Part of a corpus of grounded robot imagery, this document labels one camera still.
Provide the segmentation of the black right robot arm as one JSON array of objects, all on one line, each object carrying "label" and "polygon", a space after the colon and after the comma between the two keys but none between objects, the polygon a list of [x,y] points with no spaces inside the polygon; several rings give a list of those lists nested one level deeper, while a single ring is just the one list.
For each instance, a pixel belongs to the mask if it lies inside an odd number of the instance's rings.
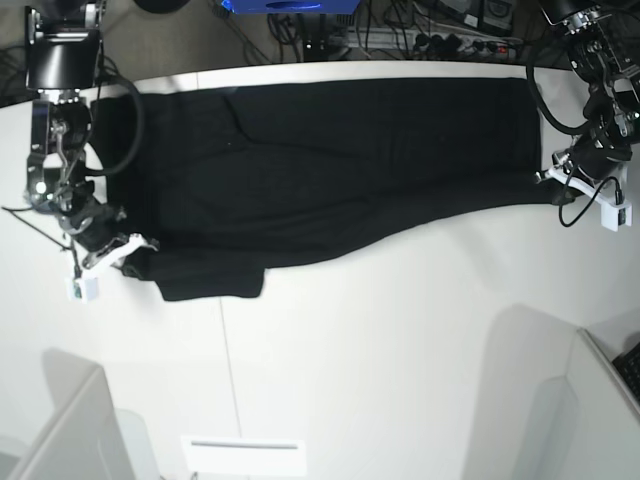
[{"label": "black right robot arm", "polygon": [[[26,161],[25,197],[30,209],[56,218],[69,236],[75,279],[95,277],[153,240],[127,233],[124,209],[99,201],[95,179],[122,173],[142,145],[146,126],[142,96],[135,85],[104,68],[101,22],[103,1],[37,1],[25,9],[25,83],[37,93],[32,103],[31,137]],[[94,170],[86,165],[86,146],[97,126],[98,107],[82,93],[112,82],[133,101],[136,126],[124,157]]]}]

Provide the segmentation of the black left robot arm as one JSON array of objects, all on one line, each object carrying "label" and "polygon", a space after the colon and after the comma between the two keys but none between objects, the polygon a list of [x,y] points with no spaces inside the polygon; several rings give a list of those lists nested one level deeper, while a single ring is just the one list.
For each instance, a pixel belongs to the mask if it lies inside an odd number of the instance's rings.
[{"label": "black left robot arm", "polygon": [[[538,110],[572,144],[553,160],[560,172],[597,188],[632,158],[639,143],[639,3],[541,1],[550,32],[531,47],[526,80]],[[549,109],[535,68],[542,52],[558,47],[588,87],[583,123],[570,126]]]}]

